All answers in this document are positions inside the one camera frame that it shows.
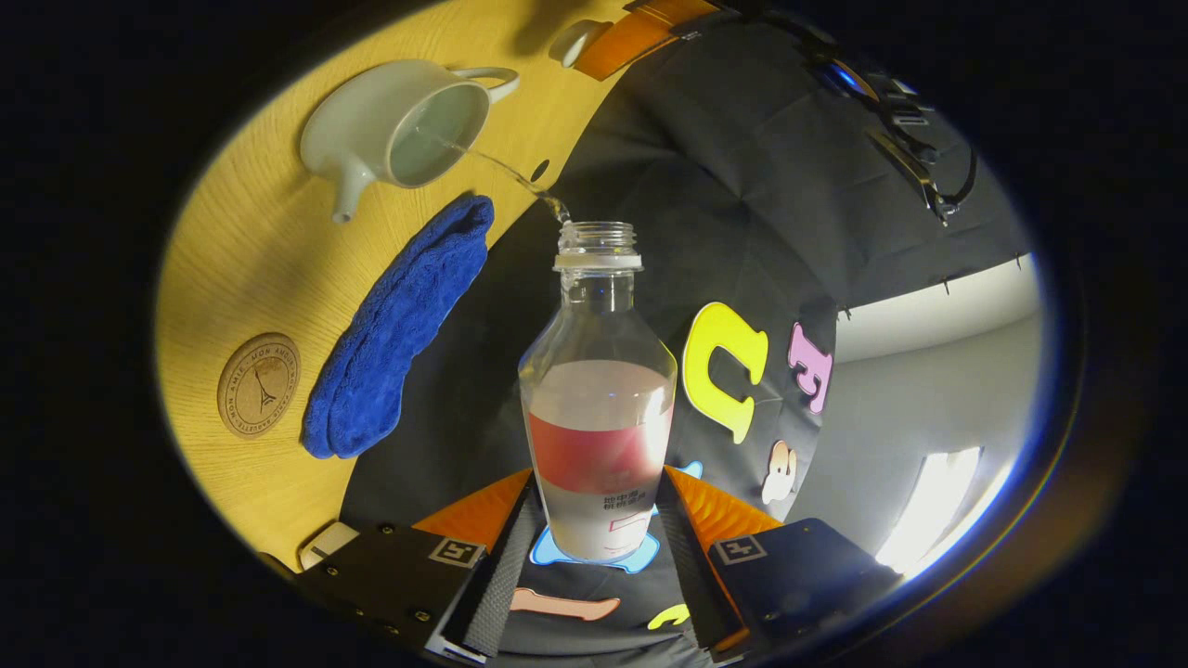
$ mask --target blue sticker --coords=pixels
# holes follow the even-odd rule
[[[704,467],[700,461],[690,461],[684,468],[678,468],[682,473],[688,473],[696,479],[701,479],[701,474]],[[659,515],[659,509],[652,505],[652,515]],[[623,561],[617,561],[614,563],[604,563],[595,566],[613,566],[615,568],[623,568],[627,573],[636,574],[647,568],[647,565],[656,559],[656,555],[661,552],[661,542],[656,540],[656,536],[651,534],[644,535],[644,542],[639,546],[639,549],[633,552],[631,556],[624,559]],[[581,561],[575,561],[565,556],[560,548],[557,548],[557,542],[552,540],[552,530],[548,527],[544,528],[544,532],[537,538],[536,546],[532,547],[532,552],[529,553],[529,561],[537,566],[548,566],[550,563],[582,563]]]

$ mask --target water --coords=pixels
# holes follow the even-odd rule
[[[460,144],[455,144],[454,141],[450,141],[449,139],[446,139],[444,137],[441,137],[440,134],[437,134],[435,132],[425,130],[425,128],[421,127],[419,125],[416,126],[416,131],[419,134],[422,134],[424,137],[428,137],[428,138],[437,141],[438,144],[442,144],[443,146],[453,149],[453,150],[460,152],[460,153],[463,153],[463,155],[476,156],[479,158],[482,158],[482,159],[485,159],[485,160],[494,164],[495,166],[499,166],[505,172],[507,172],[508,176],[511,176],[512,178],[514,178],[520,185],[523,185],[524,188],[526,188],[529,191],[531,191],[533,195],[536,195],[542,202],[544,202],[545,206],[549,207],[549,210],[552,212],[552,218],[557,219],[557,222],[560,222],[561,225],[564,225],[564,223],[570,222],[573,220],[569,216],[569,209],[565,208],[565,203],[564,202],[562,202],[561,200],[554,197],[544,188],[541,188],[536,183],[532,183],[531,181],[529,181],[527,178],[525,178],[523,174],[516,171],[510,165],[507,165],[507,163],[500,160],[499,158],[494,158],[492,156],[488,156],[488,155],[484,153],[482,151],[475,151],[474,149],[467,149],[466,146],[462,146]]]
[[[582,360],[552,367],[532,393],[533,467],[570,557],[619,561],[644,541],[672,424],[668,386],[637,364]]]

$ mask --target blue towel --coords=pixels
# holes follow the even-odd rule
[[[302,434],[309,454],[352,458],[396,429],[412,358],[487,261],[494,215],[488,197],[455,200],[375,282],[309,396]]]

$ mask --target bottle neck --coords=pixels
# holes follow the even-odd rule
[[[590,273],[561,272],[561,305],[590,313],[628,311],[636,305],[632,271]]]

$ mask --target pink sticker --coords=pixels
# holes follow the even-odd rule
[[[803,366],[804,371],[796,376],[801,391],[813,397],[809,410],[820,414],[824,410],[824,396],[829,391],[829,374],[833,373],[833,355],[823,354],[804,335],[804,328],[797,322],[792,326],[792,342],[788,347],[788,366],[794,370]]]
[[[568,429],[529,414],[541,477],[570,492],[609,494],[656,480],[664,466],[672,409],[609,431]]]

